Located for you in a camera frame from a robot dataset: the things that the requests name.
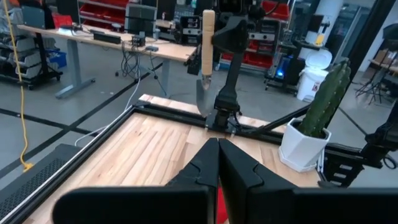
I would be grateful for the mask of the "red bin storage rack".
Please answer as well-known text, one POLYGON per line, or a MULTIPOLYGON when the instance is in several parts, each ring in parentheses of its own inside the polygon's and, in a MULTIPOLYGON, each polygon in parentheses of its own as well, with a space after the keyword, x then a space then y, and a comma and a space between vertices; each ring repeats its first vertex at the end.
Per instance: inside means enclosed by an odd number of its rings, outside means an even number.
MULTIPOLYGON (((249 42, 243 62, 262 68, 271 68, 280 52, 282 27, 290 17, 289 0, 254 0, 266 15, 259 20, 248 20, 249 42)), ((220 12, 220 22, 226 24, 231 15, 220 12)))

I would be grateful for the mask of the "white trash bin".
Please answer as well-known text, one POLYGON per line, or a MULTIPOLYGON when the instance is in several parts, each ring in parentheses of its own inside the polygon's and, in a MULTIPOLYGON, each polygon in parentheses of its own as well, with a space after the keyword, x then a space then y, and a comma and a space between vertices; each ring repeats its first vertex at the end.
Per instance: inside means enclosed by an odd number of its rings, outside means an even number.
POLYGON ((300 72, 298 92, 296 98, 311 102, 317 93, 320 84, 328 75, 328 67, 332 61, 332 54, 326 49, 312 51, 305 59, 305 67, 300 72))

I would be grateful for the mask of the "red bin wall shelf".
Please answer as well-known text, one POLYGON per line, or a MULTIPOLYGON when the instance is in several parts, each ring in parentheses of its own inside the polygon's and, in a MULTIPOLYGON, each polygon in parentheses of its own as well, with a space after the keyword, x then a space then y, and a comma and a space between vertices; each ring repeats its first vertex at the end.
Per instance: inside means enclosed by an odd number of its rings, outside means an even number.
POLYGON ((129 0, 55 0, 57 12, 76 25, 124 30, 129 0))

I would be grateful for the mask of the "black frame upright post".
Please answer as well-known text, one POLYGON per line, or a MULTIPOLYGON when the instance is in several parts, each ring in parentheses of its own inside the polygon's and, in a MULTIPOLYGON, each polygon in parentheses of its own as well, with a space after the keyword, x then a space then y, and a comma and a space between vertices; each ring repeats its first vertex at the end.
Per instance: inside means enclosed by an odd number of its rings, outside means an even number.
POLYGON ((359 127, 366 132, 385 122, 392 109, 392 104, 386 100, 383 103, 370 102, 372 94, 363 94, 356 97, 356 90, 367 82, 364 76, 368 71, 362 71, 369 59, 377 54, 378 48, 383 42, 382 30, 393 23, 397 17, 394 15, 398 8, 396 0, 375 0, 370 14, 366 19, 359 37, 354 40, 354 46, 348 55, 351 60, 351 84, 348 86, 345 96, 339 108, 333 115, 328 127, 336 130, 339 126, 348 129, 359 127))

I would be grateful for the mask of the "black desk box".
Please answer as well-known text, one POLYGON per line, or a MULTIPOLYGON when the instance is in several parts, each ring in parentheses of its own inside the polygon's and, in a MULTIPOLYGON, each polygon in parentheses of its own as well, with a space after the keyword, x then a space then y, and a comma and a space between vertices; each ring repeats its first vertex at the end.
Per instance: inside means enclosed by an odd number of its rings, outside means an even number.
POLYGON ((112 44, 120 44, 121 43, 121 37, 118 35, 110 35, 110 34, 105 34, 105 33, 100 33, 100 32, 94 32, 93 38, 98 41, 112 43, 112 44))

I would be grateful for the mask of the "black tripod stand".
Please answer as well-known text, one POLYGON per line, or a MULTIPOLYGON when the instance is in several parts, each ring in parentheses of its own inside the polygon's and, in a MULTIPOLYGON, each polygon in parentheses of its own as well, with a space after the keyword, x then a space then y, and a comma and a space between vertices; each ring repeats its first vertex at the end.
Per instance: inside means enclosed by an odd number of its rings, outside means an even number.
POLYGON ((371 78, 356 90, 355 97, 370 95, 369 104, 373 101, 381 104, 383 98, 391 101, 386 96, 389 91, 387 85, 398 86, 398 52, 379 51, 376 57, 370 60, 370 64, 375 66, 374 72, 371 78))

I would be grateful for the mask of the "black electronics box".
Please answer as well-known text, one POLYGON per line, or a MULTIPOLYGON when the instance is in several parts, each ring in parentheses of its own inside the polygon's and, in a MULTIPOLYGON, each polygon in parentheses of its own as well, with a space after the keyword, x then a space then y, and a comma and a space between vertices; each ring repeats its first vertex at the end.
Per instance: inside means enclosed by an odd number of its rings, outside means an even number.
POLYGON ((201 34, 200 16, 182 16, 180 18, 182 45, 198 45, 198 36, 201 34))

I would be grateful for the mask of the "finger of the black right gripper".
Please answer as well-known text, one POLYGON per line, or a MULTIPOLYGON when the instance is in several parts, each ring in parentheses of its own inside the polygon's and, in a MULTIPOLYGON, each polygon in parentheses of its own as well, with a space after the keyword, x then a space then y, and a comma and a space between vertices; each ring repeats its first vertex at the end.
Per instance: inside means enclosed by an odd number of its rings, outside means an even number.
POLYGON ((216 48, 230 54, 243 53, 248 42, 248 20, 243 16, 231 16, 226 25, 212 37, 212 44, 216 48))

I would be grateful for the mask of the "black mount bracket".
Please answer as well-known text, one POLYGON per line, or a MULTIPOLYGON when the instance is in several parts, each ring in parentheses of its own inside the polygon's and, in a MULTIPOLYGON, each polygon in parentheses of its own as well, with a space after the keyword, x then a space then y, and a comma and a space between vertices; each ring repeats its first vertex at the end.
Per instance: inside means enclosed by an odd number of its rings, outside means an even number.
POLYGON ((386 122, 374 133, 366 134, 366 145, 360 149, 338 143, 326 145, 323 164, 318 170, 319 186, 349 187, 366 166, 380 169, 389 152, 398 151, 398 101, 386 122))

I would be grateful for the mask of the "grey desk monitor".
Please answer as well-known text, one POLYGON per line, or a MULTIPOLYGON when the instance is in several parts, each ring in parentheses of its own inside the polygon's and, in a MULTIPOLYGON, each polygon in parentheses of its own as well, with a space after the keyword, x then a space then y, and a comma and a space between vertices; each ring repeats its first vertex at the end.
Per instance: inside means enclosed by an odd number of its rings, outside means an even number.
POLYGON ((156 15, 156 7, 129 3, 125 10, 124 30, 128 34, 153 37, 156 15))

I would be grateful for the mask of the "desk with grey legs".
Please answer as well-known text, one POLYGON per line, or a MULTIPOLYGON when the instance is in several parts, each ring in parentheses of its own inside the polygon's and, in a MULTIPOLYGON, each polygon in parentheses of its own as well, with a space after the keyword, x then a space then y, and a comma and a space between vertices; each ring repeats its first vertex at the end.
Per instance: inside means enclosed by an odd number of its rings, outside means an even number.
MULTIPOLYGON (((42 34, 49 35, 51 37, 60 37, 67 41, 68 69, 70 71, 71 84, 55 94, 55 97, 58 99, 67 98, 70 95, 82 90, 83 88, 95 82, 94 78, 90 78, 87 81, 82 80, 80 59, 78 54, 79 42, 84 44, 97 45, 105 48, 117 50, 124 49, 130 52, 132 51, 131 44, 127 43, 127 41, 132 39, 132 35, 113 32, 109 29, 93 26, 84 26, 82 32, 74 33, 66 29, 39 29, 26 25, 19 25, 18 28, 33 32, 36 35, 42 34), (121 40, 125 42, 125 44, 112 44, 95 40, 93 38, 93 35, 88 33, 88 31, 91 29, 104 32, 105 34, 119 36, 121 40)), ((170 62, 173 60, 179 62, 187 62, 190 56, 192 56, 195 52, 196 48, 174 44, 171 42, 167 42, 166 40, 155 40, 150 37, 146 38, 146 43, 149 44, 151 47, 157 47, 158 50, 155 52, 147 51, 145 48, 141 47, 137 49, 137 51, 142 54, 150 55, 154 58, 158 57, 162 59, 162 73, 160 75, 160 80, 161 84, 166 90, 169 84, 170 62)))

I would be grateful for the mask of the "white faceted plant pot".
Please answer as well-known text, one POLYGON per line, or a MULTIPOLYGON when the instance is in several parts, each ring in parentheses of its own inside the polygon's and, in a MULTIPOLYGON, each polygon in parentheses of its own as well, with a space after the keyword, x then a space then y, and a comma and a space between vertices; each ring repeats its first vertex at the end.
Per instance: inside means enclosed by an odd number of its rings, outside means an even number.
POLYGON ((306 136, 296 128, 301 121, 301 119, 292 118, 287 123, 279 147, 280 161, 297 172, 311 170, 323 172, 325 147, 331 138, 331 132, 324 129, 321 138, 306 136))

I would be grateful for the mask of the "black cart white bins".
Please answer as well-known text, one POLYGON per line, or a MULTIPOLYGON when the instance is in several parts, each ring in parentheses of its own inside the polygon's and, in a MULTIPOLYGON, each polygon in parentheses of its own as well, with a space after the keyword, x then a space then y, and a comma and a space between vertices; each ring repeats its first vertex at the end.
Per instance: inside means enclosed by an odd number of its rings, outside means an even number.
POLYGON ((22 26, 54 28, 52 11, 45 0, 0 0, 0 82, 33 89, 51 79, 60 80, 58 64, 49 59, 49 49, 38 32, 22 26))

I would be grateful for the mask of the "blue crate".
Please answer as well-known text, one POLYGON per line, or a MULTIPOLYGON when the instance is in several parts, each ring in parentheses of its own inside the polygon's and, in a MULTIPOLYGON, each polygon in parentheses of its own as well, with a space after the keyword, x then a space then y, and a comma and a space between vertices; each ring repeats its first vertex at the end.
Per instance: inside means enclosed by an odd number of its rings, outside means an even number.
POLYGON ((56 63, 59 68, 67 66, 67 54, 59 50, 47 49, 47 58, 50 63, 56 63))

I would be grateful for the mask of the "black perforated computer case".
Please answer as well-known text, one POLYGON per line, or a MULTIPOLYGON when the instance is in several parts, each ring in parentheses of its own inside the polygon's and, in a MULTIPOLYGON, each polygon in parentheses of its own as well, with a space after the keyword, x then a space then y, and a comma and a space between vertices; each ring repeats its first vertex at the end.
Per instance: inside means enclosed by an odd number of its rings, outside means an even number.
POLYGON ((69 161, 81 148, 60 144, 9 185, 0 190, 0 221, 14 210, 36 188, 69 161))

